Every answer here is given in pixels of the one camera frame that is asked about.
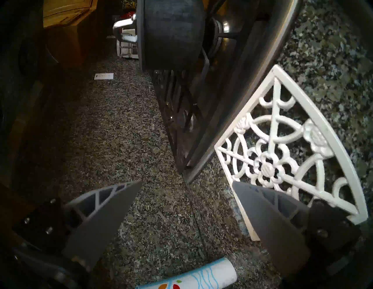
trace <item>metal rod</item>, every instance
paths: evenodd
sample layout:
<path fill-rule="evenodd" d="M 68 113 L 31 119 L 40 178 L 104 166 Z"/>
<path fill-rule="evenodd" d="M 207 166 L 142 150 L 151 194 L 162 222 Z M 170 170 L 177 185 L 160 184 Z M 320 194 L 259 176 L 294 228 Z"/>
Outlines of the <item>metal rod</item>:
<path fill-rule="evenodd" d="M 236 47 L 235 47 L 235 51 L 238 52 L 233 54 L 233 57 L 231 59 L 231 65 L 228 67 L 228 69 L 226 70 L 226 74 L 227 76 L 229 76 L 229 81 L 228 82 L 220 82 L 220 90 L 221 93 L 219 93 L 217 95 L 217 99 L 212 103 L 208 113 L 207 113 L 207 117 L 206 117 L 206 121 L 203 121 L 201 122 L 202 123 L 202 126 L 201 126 L 201 129 L 199 130 L 198 134 L 197 134 L 197 137 L 195 138 L 194 142 L 193 142 L 193 145 L 188 153 L 188 155 L 186 156 L 185 158 L 185 162 L 183 164 L 184 167 L 186 167 L 186 165 L 189 163 L 190 159 L 192 158 L 192 155 L 194 154 L 194 152 L 196 151 L 197 147 L 199 146 L 203 136 L 205 135 L 206 133 L 206 130 L 207 130 L 207 127 L 209 126 L 209 122 L 211 121 L 218 105 L 219 105 L 219 102 L 220 100 L 222 99 L 222 96 L 225 95 L 227 92 L 229 91 L 232 91 L 232 86 L 235 84 L 236 80 L 237 80 L 237 74 L 241 71 L 242 69 L 242 63 L 244 62 L 244 60 L 247 58 L 247 51 L 248 50 L 248 37 L 244 38 L 242 34 L 246 35 L 251 31 L 253 27 L 253 20 L 252 19 L 248 19 L 245 23 L 244 23 L 244 26 L 240 32 L 240 37 L 239 40 L 241 41 L 241 43 L 239 43 L 239 40 L 237 41 L 237 44 L 236 44 Z"/>
<path fill-rule="evenodd" d="M 185 157 L 184 155 L 180 156 L 180 170 L 179 170 L 179 174 L 182 174 L 184 169 L 185 169 L 185 165 L 184 165 L 184 160 L 185 160 Z"/>
<path fill-rule="evenodd" d="M 175 94 L 175 88 L 176 88 L 176 76 L 175 76 L 175 71 L 173 72 L 172 75 L 172 86 L 171 86 L 171 93 L 170 93 L 170 103 L 172 105 L 173 101 L 173 95 Z"/>
<path fill-rule="evenodd" d="M 214 153 L 214 144 L 220 137 L 220 132 L 224 131 L 228 125 L 232 122 L 236 114 L 242 109 L 244 104 L 247 102 L 247 99 L 250 95 L 253 94 L 256 87 L 259 85 L 260 80 L 263 78 L 267 69 L 270 68 L 271 62 L 275 59 L 275 56 L 280 51 L 280 48 L 283 42 L 288 35 L 291 24 L 294 19 L 297 17 L 299 9 L 301 7 L 302 1 L 300 0 L 290 0 L 285 1 L 286 5 L 278 4 L 277 7 L 278 13 L 272 15 L 269 21 L 269 32 L 268 35 L 263 35 L 266 44 L 260 47 L 260 50 L 256 50 L 256 58 L 253 59 L 253 62 L 249 65 L 250 75 L 245 79 L 247 83 L 243 91 L 238 91 L 240 97 L 232 104 L 231 100 L 229 104 L 232 105 L 232 108 L 228 112 L 227 116 L 219 116 L 219 121 L 213 122 L 214 132 L 211 131 L 209 136 L 206 136 L 205 142 L 201 142 L 201 147 L 198 148 L 199 152 L 195 156 L 196 163 L 193 164 L 193 167 L 188 172 L 184 173 L 184 179 L 186 183 L 190 183 L 198 175 L 198 173 L 203 169 L 206 162 L 212 157 Z M 227 102 L 222 102 L 220 105 L 224 106 Z M 206 130 L 202 131 L 201 134 L 206 135 Z"/>
<path fill-rule="evenodd" d="M 184 97 L 184 92 L 183 92 L 183 89 L 182 89 L 182 86 L 181 86 L 181 89 L 180 89 L 180 96 L 179 96 L 179 99 L 178 99 L 178 106 L 177 106 L 177 109 L 176 109 L 176 113 L 178 114 L 179 111 L 180 111 L 180 108 L 181 108 L 181 103 L 183 102 L 183 97 Z"/>
<path fill-rule="evenodd" d="M 258 7 L 259 7 L 259 0 L 251 1 L 250 14 L 255 15 L 255 17 L 248 17 L 246 19 L 246 21 L 244 22 L 244 25 L 241 28 L 241 31 L 238 33 L 236 37 L 237 43 L 235 46 L 235 51 L 233 52 L 233 55 L 237 56 L 236 59 L 241 57 L 241 53 L 243 52 L 247 44 L 247 39 L 256 21 L 256 15 L 258 14 Z"/>
<path fill-rule="evenodd" d="M 175 163 L 176 163 L 176 167 L 178 169 L 178 173 L 181 174 L 182 171 L 183 171 L 183 167 L 182 167 L 182 162 L 179 162 L 179 150 L 178 150 L 178 130 L 175 129 L 175 133 L 174 133 L 174 139 L 175 139 L 175 148 L 176 148 L 176 158 L 175 158 Z"/>
<path fill-rule="evenodd" d="M 157 74 L 155 72 L 153 72 L 153 81 L 154 82 L 156 81 L 156 77 L 157 77 Z M 161 116 L 163 118 L 163 122 L 167 123 L 167 118 L 166 118 L 166 115 L 164 113 L 164 109 L 162 109 L 162 103 L 161 103 L 161 100 L 159 98 L 160 94 L 159 94 L 158 86 L 155 85 L 154 90 L 156 91 L 157 102 L 158 102 L 158 105 L 159 105 L 159 108 L 160 108 L 160 111 L 161 111 Z M 164 129 L 166 131 L 168 142 L 170 143 L 170 146 L 171 146 L 172 155 L 175 159 L 176 166 L 177 166 L 177 146 L 176 146 L 177 144 L 174 144 L 174 142 L 173 142 L 169 127 L 167 125 L 165 125 Z"/>
<path fill-rule="evenodd" d="M 170 80 L 169 78 L 171 77 L 171 71 L 167 70 L 166 71 L 166 77 L 165 77 L 165 83 L 166 85 L 164 86 L 164 101 L 167 101 L 167 95 L 168 95 L 168 88 L 170 86 Z"/>
<path fill-rule="evenodd" d="M 236 39 L 238 37 L 238 32 L 227 32 L 227 33 L 218 33 L 218 37 Z"/>
<path fill-rule="evenodd" d="M 177 78 L 178 82 L 180 83 L 181 91 L 184 91 L 184 94 L 185 94 L 186 98 L 189 101 L 189 104 L 191 106 L 192 112 L 194 112 L 195 116 L 199 120 L 203 121 L 203 116 L 202 116 L 201 110 L 198 107 L 197 102 L 193 99 L 193 96 L 192 96 L 192 94 L 189 91 L 189 88 L 188 88 L 188 86 L 186 84 L 186 81 L 184 79 L 182 79 L 180 73 L 178 73 L 178 72 L 176 73 L 176 78 Z"/>
<path fill-rule="evenodd" d="M 192 119 L 192 116 L 193 116 L 193 113 L 190 111 L 190 112 L 188 113 L 188 115 L 186 116 L 186 122 L 185 122 L 185 126 L 184 126 L 184 130 L 183 130 L 183 132 L 186 132 L 187 127 L 189 126 L 190 121 L 191 121 L 191 119 Z"/>
<path fill-rule="evenodd" d="M 117 40 L 120 42 L 130 42 L 136 43 L 137 42 L 137 35 L 126 35 L 127 33 L 122 34 L 122 29 L 134 29 L 135 22 L 132 19 L 124 19 L 114 23 L 113 25 L 113 35 Z"/>
<path fill-rule="evenodd" d="M 209 67 L 210 67 L 210 61 L 209 61 L 209 59 L 206 55 L 206 52 L 203 48 L 202 48 L 202 55 L 203 55 L 203 59 L 204 59 L 204 64 L 203 64 L 203 69 L 202 69 L 202 72 L 201 72 L 200 84 L 205 81 L 207 72 L 209 71 Z"/>
<path fill-rule="evenodd" d="M 216 12 L 219 11 L 220 7 L 223 6 L 224 2 L 225 0 L 217 0 L 215 4 L 211 7 L 211 10 L 209 11 L 208 15 L 211 17 L 214 14 L 216 14 Z"/>

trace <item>trivet flower design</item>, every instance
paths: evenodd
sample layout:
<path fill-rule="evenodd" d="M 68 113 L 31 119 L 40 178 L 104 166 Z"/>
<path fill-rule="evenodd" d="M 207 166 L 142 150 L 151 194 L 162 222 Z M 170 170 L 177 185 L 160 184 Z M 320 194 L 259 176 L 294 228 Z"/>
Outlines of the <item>trivet flower design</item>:
<path fill-rule="evenodd" d="M 283 101 L 280 98 L 282 85 L 292 95 L 288 101 Z M 264 96 L 272 87 L 273 98 L 270 102 L 267 102 L 264 100 Z M 309 116 L 309 119 L 303 124 L 280 114 L 280 109 L 289 110 L 296 102 L 303 107 Z M 254 119 L 251 112 L 257 105 L 264 108 L 272 108 L 272 114 L 261 115 Z M 270 122 L 269 134 L 264 133 L 258 127 L 263 122 Z M 285 136 L 279 136 L 279 123 L 291 127 L 294 132 Z M 244 136 L 247 130 L 252 130 L 259 137 L 255 146 L 250 148 L 247 147 L 247 140 Z M 229 139 L 233 134 L 237 136 L 234 144 Z M 298 164 L 290 155 L 287 144 L 302 137 L 310 143 L 313 155 L 302 164 Z M 265 151 L 262 149 L 264 145 L 268 145 L 268 149 Z M 281 158 L 275 153 L 276 147 L 282 152 Z M 337 206 L 347 212 L 349 215 L 348 218 L 355 224 L 365 221 L 368 217 L 360 181 L 342 143 L 315 104 L 278 65 L 275 65 L 271 69 L 247 104 L 223 133 L 222 137 L 215 144 L 215 151 L 231 188 L 234 180 L 240 181 L 243 175 L 246 175 L 253 185 L 258 185 L 259 182 L 263 187 L 273 188 L 289 194 L 295 199 L 299 199 L 298 192 L 301 189 L 313 195 L 309 205 L 312 205 L 315 199 L 323 199 L 331 206 Z M 323 160 L 333 156 L 338 160 L 344 177 L 336 179 L 332 191 L 327 192 L 324 188 L 325 169 Z M 237 166 L 237 160 L 243 163 L 240 170 Z M 229 164 L 232 165 L 233 174 L 228 168 Z M 285 172 L 284 164 L 290 166 L 291 173 L 294 176 Z M 302 180 L 313 165 L 316 167 L 316 186 Z M 287 191 L 283 191 L 279 186 L 283 182 L 291 185 Z M 339 191 L 344 185 L 350 186 L 354 197 L 354 204 L 340 198 Z M 232 191 L 250 232 L 252 228 L 250 229 L 251 225 L 247 215 L 233 188 Z"/>

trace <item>small white card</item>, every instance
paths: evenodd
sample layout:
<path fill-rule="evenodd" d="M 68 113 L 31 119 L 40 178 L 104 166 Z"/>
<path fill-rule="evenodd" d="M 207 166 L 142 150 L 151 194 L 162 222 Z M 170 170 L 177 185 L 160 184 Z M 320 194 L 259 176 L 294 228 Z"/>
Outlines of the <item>small white card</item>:
<path fill-rule="evenodd" d="M 114 79 L 114 73 L 96 73 L 94 79 Z"/>

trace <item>cabinet door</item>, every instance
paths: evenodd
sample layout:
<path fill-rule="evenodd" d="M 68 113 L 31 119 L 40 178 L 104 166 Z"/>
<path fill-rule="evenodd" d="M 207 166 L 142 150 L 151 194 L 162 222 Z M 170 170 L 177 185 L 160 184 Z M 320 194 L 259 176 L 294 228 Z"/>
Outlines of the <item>cabinet door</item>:
<path fill-rule="evenodd" d="M 73 9 L 89 8 L 92 0 L 44 0 L 43 17 Z"/>

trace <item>wooden cabinet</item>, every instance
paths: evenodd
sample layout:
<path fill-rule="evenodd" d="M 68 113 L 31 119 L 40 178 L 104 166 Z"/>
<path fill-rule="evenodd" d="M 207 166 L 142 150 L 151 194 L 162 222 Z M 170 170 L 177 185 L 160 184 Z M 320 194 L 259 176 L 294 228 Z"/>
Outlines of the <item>wooden cabinet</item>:
<path fill-rule="evenodd" d="M 45 0 L 47 48 L 64 67 L 80 66 L 104 22 L 103 0 Z"/>

